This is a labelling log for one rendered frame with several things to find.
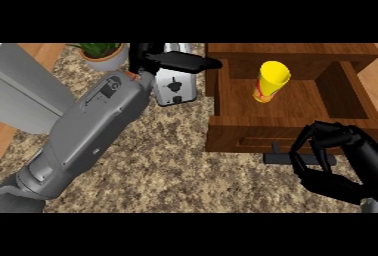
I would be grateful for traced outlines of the brown wooden cabinet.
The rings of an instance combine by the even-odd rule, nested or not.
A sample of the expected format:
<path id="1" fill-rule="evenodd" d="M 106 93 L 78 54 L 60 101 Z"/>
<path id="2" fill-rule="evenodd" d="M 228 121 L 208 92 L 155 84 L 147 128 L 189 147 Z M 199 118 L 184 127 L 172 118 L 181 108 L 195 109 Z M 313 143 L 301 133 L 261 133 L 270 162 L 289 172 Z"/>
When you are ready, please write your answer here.
<path id="1" fill-rule="evenodd" d="M 372 43 L 208 43 L 208 57 L 226 59 L 231 79 L 257 77 L 260 65 L 279 61 L 293 80 L 314 80 L 332 62 L 347 61 L 355 72 L 378 58 Z"/>

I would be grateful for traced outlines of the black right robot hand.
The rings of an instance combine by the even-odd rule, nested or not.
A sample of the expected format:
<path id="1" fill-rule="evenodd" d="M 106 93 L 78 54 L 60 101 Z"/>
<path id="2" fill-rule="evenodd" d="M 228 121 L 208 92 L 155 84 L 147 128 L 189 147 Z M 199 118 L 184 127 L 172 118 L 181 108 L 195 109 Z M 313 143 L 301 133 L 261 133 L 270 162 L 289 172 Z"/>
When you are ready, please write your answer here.
<path id="1" fill-rule="evenodd" d="M 305 141 L 322 170 L 310 169 L 298 154 Z M 332 147 L 342 149 L 361 183 L 332 173 L 326 158 L 326 149 Z M 310 192 L 354 205 L 367 198 L 378 202 L 378 142 L 357 126 L 314 121 L 304 126 L 288 155 L 293 173 Z"/>

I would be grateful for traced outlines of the green plant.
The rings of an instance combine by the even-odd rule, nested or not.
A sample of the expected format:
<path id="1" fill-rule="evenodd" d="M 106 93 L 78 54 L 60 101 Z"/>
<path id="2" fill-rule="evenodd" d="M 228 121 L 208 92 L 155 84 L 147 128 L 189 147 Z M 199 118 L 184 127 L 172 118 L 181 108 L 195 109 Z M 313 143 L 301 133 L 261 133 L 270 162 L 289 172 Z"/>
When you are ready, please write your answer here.
<path id="1" fill-rule="evenodd" d="M 119 43 L 76 43 L 72 47 L 78 48 L 84 55 L 91 59 L 107 57 L 119 48 Z"/>

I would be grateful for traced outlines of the brown wooden drawer front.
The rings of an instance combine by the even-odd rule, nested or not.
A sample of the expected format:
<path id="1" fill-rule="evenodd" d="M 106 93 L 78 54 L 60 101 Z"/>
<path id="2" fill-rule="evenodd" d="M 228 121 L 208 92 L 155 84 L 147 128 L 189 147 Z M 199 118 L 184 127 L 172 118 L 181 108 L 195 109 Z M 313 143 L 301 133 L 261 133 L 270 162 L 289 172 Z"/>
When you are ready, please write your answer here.
<path id="1" fill-rule="evenodd" d="M 211 116 L 206 152 L 270 153 L 271 143 L 288 152 L 301 129 L 311 118 Z"/>

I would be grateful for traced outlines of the large grey appliance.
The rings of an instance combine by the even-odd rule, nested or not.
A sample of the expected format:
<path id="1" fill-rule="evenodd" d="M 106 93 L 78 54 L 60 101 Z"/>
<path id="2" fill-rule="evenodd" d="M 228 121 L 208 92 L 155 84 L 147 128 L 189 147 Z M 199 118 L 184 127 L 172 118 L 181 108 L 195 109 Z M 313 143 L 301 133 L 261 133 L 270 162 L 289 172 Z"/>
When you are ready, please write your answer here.
<path id="1" fill-rule="evenodd" d="M 0 43 L 0 122 L 48 133 L 73 95 L 16 43 Z"/>

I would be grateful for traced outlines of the grey plant pot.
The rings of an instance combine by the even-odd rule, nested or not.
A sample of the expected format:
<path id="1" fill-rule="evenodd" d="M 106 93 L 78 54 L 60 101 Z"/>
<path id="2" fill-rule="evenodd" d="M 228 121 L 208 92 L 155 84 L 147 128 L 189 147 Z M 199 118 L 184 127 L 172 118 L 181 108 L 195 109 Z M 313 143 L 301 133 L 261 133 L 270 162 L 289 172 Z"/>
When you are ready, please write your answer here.
<path id="1" fill-rule="evenodd" d="M 79 55 L 91 69 L 97 71 L 113 71 L 127 61 L 128 49 L 127 45 L 121 43 L 118 49 L 102 58 L 91 58 L 84 51 L 79 51 Z"/>

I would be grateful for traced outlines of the silver toaster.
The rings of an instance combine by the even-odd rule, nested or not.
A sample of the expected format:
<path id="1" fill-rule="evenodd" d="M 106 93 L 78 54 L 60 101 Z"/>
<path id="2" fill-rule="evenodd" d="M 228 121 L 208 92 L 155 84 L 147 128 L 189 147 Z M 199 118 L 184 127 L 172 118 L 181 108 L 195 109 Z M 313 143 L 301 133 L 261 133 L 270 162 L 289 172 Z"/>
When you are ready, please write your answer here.
<path id="1" fill-rule="evenodd" d="M 153 92 L 161 107 L 193 102 L 197 97 L 196 75 L 161 68 Z"/>

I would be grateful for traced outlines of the brown wooden drawer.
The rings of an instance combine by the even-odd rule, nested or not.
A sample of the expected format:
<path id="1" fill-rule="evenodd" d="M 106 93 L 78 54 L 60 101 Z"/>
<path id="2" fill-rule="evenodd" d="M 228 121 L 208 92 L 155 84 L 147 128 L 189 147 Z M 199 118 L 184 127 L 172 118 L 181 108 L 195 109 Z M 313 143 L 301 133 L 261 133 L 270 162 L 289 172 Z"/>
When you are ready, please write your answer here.
<path id="1" fill-rule="evenodd" d="M 301 129 L 311 118 L 211 116 L 206 152 L 270 153 L 271 143 L 288 152 Z"/>
<path id="2" fill-rule="evenodd" d="M 357 126 L 378 141 L 378 110 L 347 61 L 330 63 L 317 79 L 289 81 L 267 103 L 254 99 L 254 86 L 252 79 L 231 79 L 228 69 L 218 70 L 212 116 L 311 118 L 338 122 Z"/>

